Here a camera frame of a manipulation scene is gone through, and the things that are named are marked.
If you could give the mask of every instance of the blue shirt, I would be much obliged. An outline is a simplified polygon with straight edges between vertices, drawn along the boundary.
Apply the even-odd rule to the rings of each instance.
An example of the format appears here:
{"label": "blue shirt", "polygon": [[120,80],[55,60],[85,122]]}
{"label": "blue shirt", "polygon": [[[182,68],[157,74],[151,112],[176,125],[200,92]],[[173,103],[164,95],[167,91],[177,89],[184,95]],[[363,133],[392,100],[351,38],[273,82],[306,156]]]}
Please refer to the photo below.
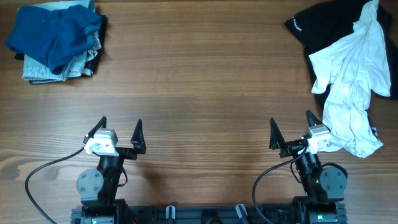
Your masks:
{"label": "blue shirt", "polygon": [[62,65],[94,47],[92,34],[99,31],[101,22],[101,16],[83,6],[54,11],[25,6],[18,10],[6,45],[58,74]]}

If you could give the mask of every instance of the black garment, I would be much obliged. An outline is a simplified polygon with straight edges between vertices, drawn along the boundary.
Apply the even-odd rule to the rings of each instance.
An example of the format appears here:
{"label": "black garment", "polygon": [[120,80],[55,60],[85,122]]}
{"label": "black garment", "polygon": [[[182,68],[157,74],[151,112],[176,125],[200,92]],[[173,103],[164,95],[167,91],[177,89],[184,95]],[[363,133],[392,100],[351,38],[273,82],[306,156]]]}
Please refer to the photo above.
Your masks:
{"label": "black garment", "polygon": [[85,68],[90,69],[93,72],[93,74],[97,70],[98,63],[100,62],[101,59],[101,54],[104,49],[106,26],[108,25],[108,18],[106,16],[101,16],[101,17],[102,17],[102,24],[101,28],[99,28],[98,35],[99,35],[99,42],[101,43],[102,48],[97,50],[97,56],[95,58],[86,62],[85,64]]}
{"label": "black garment", "polygon": [[[341,38],[354,32],[353,23],[359,20],[363,6],[368,0],[335,0],[316,4],[286,21],[285,25],[305,45],[304,57],[308,65],[312,85],[317,76],[313,71],[309,55],[329,47]],[[377,10],[377,21],[381,24],[386,38],[387,61],[391,74],[391,99],[398,99],[398,55],[397,47],[388,37],[392,16],[381,6]],[[323,109],[330,92],[330,85],[322,94],[316,94]]]}

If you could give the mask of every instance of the wooden surface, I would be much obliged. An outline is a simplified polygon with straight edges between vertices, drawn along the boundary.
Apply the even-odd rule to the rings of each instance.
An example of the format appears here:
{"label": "wooden surface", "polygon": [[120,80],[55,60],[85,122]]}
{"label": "wooden surface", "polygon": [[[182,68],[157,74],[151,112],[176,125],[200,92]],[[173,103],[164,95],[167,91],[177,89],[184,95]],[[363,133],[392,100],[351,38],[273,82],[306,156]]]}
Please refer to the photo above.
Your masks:
{"label": "wooden surface", "polygon": [[[269,119],[286,140],[307,128],[305,111],[321,116],[302,55],[284,21],[316,1],[100,3],[109,17],[97,74],[65,83],[29,85],[23,62],[4,41],[17,5],[0,6],[0,223],[46,223],[24,181],[34,168],[83,146],[102,116],[120,146],[139,118],[147,154],[124,166],[129,205],[252,204],[257,176],[276,165]],[[391,36],[398,43],[398,2]],[[349,223],[398,219],[398,102],[373,98],[370,114],[385,144],[366,159],[340,150],[322,162],[347,168]],[[80,154],[37,173],[30,189],[57,222],[80,205],[76,179],[98,158]],[[288,167],[257,188],[261,203],[303,195]]]}

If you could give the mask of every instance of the crumpled white garment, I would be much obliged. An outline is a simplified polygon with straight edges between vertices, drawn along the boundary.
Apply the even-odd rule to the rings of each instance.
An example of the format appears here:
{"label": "crumpled white garment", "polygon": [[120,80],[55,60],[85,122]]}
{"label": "crumpled white garment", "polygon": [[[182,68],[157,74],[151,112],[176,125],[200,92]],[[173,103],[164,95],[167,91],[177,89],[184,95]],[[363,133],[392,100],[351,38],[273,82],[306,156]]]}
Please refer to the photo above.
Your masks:
{"label": "crumpled white garment", "polygon": [[320,151],[343,147],[355,156],[367,157],[383,145],[373,135],[365,111],[371,90],[390,96],[384,34],[376,20],[378,5],[378,0],[366,3],[353,34],[310,55],[317,76],[312,93],[325,92],[331,83],[323,110],[323,124],[331,129],[330,143]]}

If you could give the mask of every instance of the wooden table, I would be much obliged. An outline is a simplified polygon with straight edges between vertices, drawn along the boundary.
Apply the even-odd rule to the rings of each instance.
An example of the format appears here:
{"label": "wooden table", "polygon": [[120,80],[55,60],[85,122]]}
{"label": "wooden table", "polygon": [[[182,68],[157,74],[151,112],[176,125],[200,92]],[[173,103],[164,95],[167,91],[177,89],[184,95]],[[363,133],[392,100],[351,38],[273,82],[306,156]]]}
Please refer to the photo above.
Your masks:
{"label": "wooden table", "polygon": [[[269,146],[274,117],[286,140],[318,116],[303,47],[284,21],[317,1],[102,2],[109,17],[104,54],[92,78],[30,85],[23,62],[3,44],[19,5],[0,5],[0,223],[46,223],[24,190],[28,173],[83,146],[102,116],[130,146],[144,123],[147,154],[126,161],[129,182],[118,198],[129,205],[252,204],[257,176],[285,159]],[[398,2],[392,38],[398,43]],[[398,219],[398,102],[372,99],[370,115],[383,143],[366,159],[345,150],[320,153],[347,168],[349,223]],[[30,189],[57,222],[80,203],[76,179],[96,167],[82,153],[37,173]],[[283,167],[257,188],[261,203],[303,195]]]}

